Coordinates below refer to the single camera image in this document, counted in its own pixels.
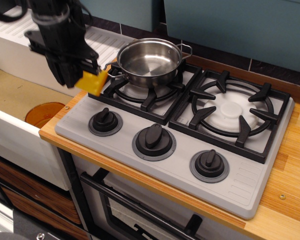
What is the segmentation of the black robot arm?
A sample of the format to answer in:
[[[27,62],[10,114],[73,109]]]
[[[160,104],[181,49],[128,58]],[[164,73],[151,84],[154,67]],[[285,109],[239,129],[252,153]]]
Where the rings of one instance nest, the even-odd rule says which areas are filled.
[[[98,75],[98,53],[86,42],[85,7],[78,0],[31,0],[37,31],[27,31],[30,50],[45,56],[57,82],[73,88],[88,72]]]

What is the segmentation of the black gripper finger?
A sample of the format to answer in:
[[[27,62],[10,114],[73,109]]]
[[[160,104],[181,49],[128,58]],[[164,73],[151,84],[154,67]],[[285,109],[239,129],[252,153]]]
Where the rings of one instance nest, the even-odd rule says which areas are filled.
[[[49,67],[50,71],[52,72],[53,76],[55,77],[55,79],[57,80],[57,82],[60,85],[64,86],[66,83],[65,83],[63,74],[61,72],[61,69],[60,69],[59,58],[57,56],[54,56],[51,53],[46,53],[45,58],[46,58],[48,67]]]
[[[65,62],[62,63],[62,77],[66,87],[70,89],[83,77],[83,70],[78,64]]]

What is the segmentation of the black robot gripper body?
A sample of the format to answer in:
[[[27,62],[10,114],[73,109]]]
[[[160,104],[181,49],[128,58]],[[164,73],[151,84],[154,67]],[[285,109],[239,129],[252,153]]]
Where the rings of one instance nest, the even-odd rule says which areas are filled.
[[[28,30],[24,36],[28,38],[31,51],[45,56],[52,54],[59,58],[60,70],[62,63],[75,63],[83,71],[98,75],[101,67],[98,65],[99,54],[86,42],[86,25],[83,15],[32,15],[38,30]]]

